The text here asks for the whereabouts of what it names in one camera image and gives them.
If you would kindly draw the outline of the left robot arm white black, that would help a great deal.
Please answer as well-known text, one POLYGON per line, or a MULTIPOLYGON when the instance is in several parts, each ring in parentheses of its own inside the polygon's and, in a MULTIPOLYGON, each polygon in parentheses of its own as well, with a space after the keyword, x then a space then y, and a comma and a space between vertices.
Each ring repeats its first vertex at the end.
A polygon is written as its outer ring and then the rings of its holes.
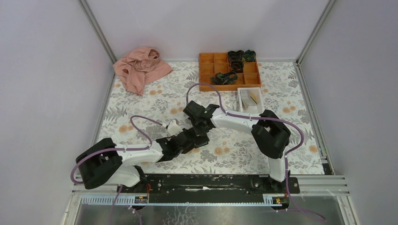
POLYGON ((156 139, 150 146, 139 144, 118 148, 111 138, 104 138, 76 158, 71 179, 86 189, 121 184, 139 193, 144 190, 146 182, 140 163, 170 161, 208 143, 208 136, 197 136, 193 128, 156 139))

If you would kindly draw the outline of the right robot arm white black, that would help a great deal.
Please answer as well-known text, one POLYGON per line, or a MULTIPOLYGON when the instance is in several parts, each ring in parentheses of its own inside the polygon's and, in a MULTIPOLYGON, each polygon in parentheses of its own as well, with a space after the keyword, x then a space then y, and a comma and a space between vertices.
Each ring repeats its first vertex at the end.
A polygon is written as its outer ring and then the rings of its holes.
POLYGON ((197 136, 206 135, 213 128, 228 128, 251 134, 260 152, 268 158, 270 189, 281 193, 287 188, 283 157, 285 148, 290 143, 291 132, 271 110, 251 115, 227 111, 220 105, 209 104, 204 107, 190 101, 183 112, 188 116, 197 136))

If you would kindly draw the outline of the white plastic card tray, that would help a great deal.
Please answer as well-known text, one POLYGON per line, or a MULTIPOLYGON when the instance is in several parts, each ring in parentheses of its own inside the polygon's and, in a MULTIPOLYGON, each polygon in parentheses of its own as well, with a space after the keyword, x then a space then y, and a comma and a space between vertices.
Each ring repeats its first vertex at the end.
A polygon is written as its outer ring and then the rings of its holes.
POLYGON ((241 113, 262 113, 263 98, 259 87, 237 89, 237 111, 241 113))

